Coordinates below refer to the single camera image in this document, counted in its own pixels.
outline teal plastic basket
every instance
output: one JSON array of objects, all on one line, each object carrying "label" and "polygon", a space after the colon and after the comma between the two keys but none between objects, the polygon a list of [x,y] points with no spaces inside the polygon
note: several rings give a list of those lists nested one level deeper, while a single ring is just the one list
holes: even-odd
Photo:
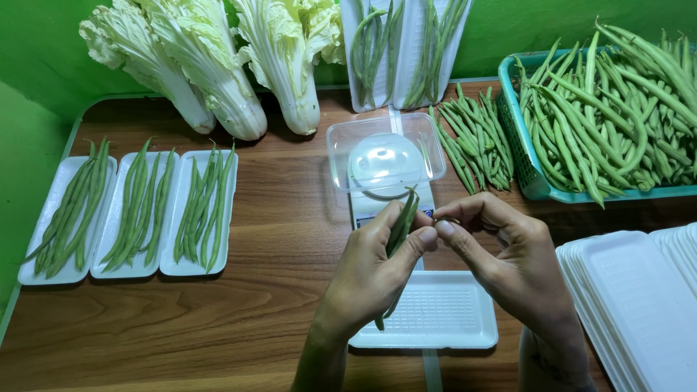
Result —
[{"label": "teal plastic basket", "polygon": [[[552,61],[571,50],[557,50]],[[526,69],[528,76],[544,63],[549,51],[529,52],[516,54]],[[590,203],[594,202],[588,192],[568,193],[554,188],[544,178],[542,168],[537,159],[537,153],[530,139],[528,127],[523,121],[523,114],[518,106],[516,92],[520,91],[520,71],[516,67],[513,55],[506,57],[498,67],[498,77],[501,81],[501,93],[498,95],[498,113],[503,130],[508,137],[513,150],[514,163],[518,185],[528,199],[548,200],[553,199],[562,203]],[[639,190],[626,190],[627,196],[610,196],[606,201],[658,199],[660,197],[692,196],[697,195],[697,185],[690,186],[664,186],[653,188],[648,192]]]}]

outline wooden table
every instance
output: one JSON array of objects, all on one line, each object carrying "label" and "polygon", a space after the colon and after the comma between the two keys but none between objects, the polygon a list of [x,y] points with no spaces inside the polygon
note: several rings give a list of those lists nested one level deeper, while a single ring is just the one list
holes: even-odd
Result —
[{"label": "wooden table", "polygon": [[[474,97],[489,83],[465,85]],[[452,86],[446,96],[452,94]],[[301,137],[263,95],[268,134],[238,143],[237,191],[227,267],[217,278],[161,274],[118,282],[86,279],[25,287],[0,349],[0,391],[287,391],[312,315],[351,231],[349,199],[329,179],[327,127],[387,115],[351,110],[349,93],[319,91],[321,125]],[[120,160],[157,135],[151,151],[209,149],[165,99],[108,100],[84,116],[70,155],[106,135]],[[220,127],[210,136],[228,146]],[[467,196],[448,164],[431,183],[436,206]],[[694,197],[595,204],[534,202],[516,184],[498,196],[545,221],[555,242],[620,229],[652,231],[697,220]],[[492,253],[496,242],[480,242]],[[427,269],[466,269],[445,246]],[[521,324],[496,306],[499,340],[489,350],[439,350],[444,391],[517,391]],[[589,348],[600,391],[609,381]],[[420,350],[354,350],[345,391],[426,391]]]}]

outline fingernail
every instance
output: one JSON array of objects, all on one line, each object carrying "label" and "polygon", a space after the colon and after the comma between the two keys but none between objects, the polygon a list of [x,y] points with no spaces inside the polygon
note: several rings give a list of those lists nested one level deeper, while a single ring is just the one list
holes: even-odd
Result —
[{"label": "fingernail", "polygon": [[438,232],[429,227],[419,233],[419,239],[425,244],[434,243],[438,240]]},{"label": "fingernail", "polygon": [[447,220],[436,223],[436,231],[441,238],[450,238],[455,233],[455,227]]}]

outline transparent plastic lid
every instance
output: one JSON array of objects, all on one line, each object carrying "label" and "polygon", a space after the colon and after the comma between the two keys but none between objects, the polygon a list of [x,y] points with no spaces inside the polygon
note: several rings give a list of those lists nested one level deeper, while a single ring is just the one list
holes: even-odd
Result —
[{"label": "transparent plastic lid", "polygon": [[327,130],[332,184],[344,192],[414,186],[445,175],[445,158],[428,114],[377,117]]}]

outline forearm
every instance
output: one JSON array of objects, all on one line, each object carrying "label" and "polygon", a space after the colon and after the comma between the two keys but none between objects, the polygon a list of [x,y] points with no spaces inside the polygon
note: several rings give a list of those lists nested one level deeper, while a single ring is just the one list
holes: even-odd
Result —
[{"label": "forearm", "polygon": [[588,373],[588,355],[583,333],[567,332],[556,336],[551,345],[523,327],[520,341],[520,392],[597,392]]},{"label": "forearm", "polygon": [[322,323],[315,319],[305,339],[291,392],[340,392],[347,348],[345,341],[327,334]]}]

